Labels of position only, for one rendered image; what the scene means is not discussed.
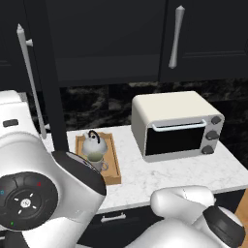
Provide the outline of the wooden tray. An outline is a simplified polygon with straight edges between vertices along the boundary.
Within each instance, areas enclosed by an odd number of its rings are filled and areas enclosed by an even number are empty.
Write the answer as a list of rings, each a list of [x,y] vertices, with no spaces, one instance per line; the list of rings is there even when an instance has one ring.
[[[112,133],[99,132],[98,135],[105,140],[107,143],[108,151],[104,155],[104,161],[108,163],[108,169],[102,170],[101,175],[103,176],[107,185],[115,185],[121,183],[121,173],[118,165],[118,159],[115,151],[115,145]],[[76,149],[75,153],[83,158],[86,156],[82,153],[83,143],[85,136],[76,136]]]

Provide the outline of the cream toaster oven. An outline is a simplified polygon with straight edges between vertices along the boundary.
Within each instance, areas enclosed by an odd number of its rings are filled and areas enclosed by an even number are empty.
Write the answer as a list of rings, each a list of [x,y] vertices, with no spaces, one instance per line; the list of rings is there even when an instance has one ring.
[[[221,122],[213,125],[211,119]],[[155,132],[157,127],[200,123],[204,128]],[[195,91],[137,95],[132,100],[131,130],[144,161],[148,163],[195,157],[210,145],[213,150],[219,139],[208,140],[205,135],[216,131],[221,135],[225,116]]]

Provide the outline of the black open cabinet door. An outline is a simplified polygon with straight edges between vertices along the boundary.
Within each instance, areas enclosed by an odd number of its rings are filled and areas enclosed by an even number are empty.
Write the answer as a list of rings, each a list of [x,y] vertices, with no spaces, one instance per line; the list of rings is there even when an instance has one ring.
[[[46,0],[23,0],[55,150],[69,150]]]

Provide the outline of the white mug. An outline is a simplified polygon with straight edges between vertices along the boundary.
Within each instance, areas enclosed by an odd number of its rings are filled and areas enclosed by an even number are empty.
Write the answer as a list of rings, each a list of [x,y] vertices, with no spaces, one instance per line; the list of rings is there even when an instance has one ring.
[[[109,164],[104,160],[102,153],[92,152],[87,156],[87,160],[97,171],[107,171],[109,169]]]

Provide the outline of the black drawer front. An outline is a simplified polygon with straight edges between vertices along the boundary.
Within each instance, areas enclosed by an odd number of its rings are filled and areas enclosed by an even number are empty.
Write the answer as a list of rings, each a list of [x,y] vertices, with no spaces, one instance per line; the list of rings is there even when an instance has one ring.
[[[243,194],[244,190],[239,190],[216,194],[214,197],[217,199],[217,206],[225,207],[235,213]],[[128,209],[124,211],[124,214],[126,214],[125,219],[110,220],[105,223],[101,223],[103,216],[96,215],[77,244],[92,248],[123,248],[152,224],[163,219],[152,213],[150,206]],[[242,231],[241,228],[228,227],[225,221],[212,221],[210,228],[224,237],[224,241],[230,241],[231,245],[237,244],[237,241],[239,239],[241,241],[241,237],[245,236],[245,231]]]

